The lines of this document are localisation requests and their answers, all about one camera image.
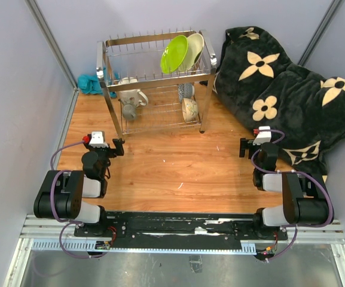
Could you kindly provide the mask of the small grey cup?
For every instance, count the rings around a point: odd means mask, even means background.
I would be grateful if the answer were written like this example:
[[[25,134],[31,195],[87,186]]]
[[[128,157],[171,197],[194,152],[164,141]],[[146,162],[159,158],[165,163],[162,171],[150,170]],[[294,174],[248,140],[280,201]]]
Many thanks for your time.
[[[134,121],[137,119],[136,108],[131,103],[127,103],[123,105],[122,115],[127,121]]]

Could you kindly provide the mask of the green-lined floral mug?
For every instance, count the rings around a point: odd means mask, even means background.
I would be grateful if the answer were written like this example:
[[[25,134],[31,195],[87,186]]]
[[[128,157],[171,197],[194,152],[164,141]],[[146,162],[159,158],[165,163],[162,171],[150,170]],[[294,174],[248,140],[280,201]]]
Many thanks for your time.
[[[120,84],[138,83],[136,78],[125,77],[120,79]],[[123,104],[132,103],[135,107],[147,106],[149,100],[140,89],[124,90],[119,92],[120,100]]]

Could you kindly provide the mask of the cream bowl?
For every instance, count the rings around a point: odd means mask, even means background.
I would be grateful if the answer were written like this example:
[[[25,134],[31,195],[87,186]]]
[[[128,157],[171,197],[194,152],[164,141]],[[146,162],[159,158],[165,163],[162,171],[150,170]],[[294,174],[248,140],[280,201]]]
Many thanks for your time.
[[[183,98],[182,115],[185,122],[194,121],[199,113],[197,102],[192,99]]]

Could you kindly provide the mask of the steel wire dish rack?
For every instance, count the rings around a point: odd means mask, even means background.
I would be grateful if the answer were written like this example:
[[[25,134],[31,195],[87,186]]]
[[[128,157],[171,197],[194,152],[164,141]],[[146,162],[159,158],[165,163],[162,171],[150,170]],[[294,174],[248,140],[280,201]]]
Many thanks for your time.
[[[179,68],[171,74],[161,71],[160,60],[169,42],[178,35],[187,38],[200,33],[204,47],[197,63],[188,71]],[[97,43],[96,74],[118,136],[150,130],[164,130],[199,126],[206,130],[206,122],[216,71],[216,55],[206,30],[196,32],[162,32],[152,35],[132,35]],[[120,79],[132,77],[138,83],[120,84]],[[185,122],[178,85],[191,83],[199,113],[194,121]],[[127,121],[122,115],[123,104],[119,92],[140,89],[146,94],[147,106],[136,108],[137,119]]]

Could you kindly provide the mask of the blue patterned bowl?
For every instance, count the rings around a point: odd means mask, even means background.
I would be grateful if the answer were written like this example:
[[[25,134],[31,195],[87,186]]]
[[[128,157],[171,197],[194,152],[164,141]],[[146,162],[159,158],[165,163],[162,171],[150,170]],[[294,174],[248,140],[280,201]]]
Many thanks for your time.
[[[194,86],[191,83],[184,83],[178,85],[179,102],[182,103],[183,99],[190,99],[194,96]]]

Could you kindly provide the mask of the lime green plate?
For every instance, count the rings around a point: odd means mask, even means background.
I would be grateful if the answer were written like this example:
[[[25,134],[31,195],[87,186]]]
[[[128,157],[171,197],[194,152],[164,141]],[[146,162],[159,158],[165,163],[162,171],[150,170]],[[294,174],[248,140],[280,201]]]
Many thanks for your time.
[[[164,74],[171,74],[175,72],[180,65],[188,51],[188,40],[184,35],[178,35],[172,39],[161,56],[160,67]]]

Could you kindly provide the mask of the white plate with black flowers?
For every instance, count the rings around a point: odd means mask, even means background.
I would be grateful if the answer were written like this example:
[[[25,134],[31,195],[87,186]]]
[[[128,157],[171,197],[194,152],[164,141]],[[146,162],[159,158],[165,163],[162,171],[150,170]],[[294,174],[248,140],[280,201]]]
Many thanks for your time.
[[[199,60],[204,47],[204,38],[200,33],[194,33],[187,38],[188,50],[182,64],[180,72],[188,72]]]

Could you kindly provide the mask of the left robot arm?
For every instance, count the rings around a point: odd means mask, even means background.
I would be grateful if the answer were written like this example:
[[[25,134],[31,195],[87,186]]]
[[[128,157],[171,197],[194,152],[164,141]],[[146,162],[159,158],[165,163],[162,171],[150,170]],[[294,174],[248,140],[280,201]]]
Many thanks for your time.
[[[118,234],[117,224],[108,219],[104,207],[88,204],[83,198],[103,198],[111,178],[111,159],[124,155],[125,140],[113,139],[110,147],[98,132],[87,134],[82,140],[59,148],[50,159],[47,172],[33,204],[37,218],[54,219],[60,223],[74,223],[89,236]],[[64,149],[83,145],[81,170],[56,170],[54,158]]]

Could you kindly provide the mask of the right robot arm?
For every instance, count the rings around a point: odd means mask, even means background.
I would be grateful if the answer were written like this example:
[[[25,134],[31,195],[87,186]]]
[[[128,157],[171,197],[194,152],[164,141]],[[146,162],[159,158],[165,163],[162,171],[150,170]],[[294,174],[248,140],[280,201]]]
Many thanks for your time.
[[[275,143],[255,144],[241,138],[239,156],[246,153],[254,166],[254,186],[282,195],[282,204],[261,207],[254,213],[251,226],[255,237],[266,239],[280,227],[324,227],[333,222],[334,208],[320,174],[276,170],[279,147]]]

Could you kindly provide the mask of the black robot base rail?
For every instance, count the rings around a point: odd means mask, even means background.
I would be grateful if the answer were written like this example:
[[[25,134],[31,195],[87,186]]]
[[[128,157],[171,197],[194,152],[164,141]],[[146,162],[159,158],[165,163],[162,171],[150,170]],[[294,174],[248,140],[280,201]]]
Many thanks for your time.
[[[287,234],[278,227],[263,227],[259,217],[242,213],[114,212],[97,224],[74,230],[76,237],[109,238],[115,248],[158,251],[230,251],[243,240],[282,242]]]

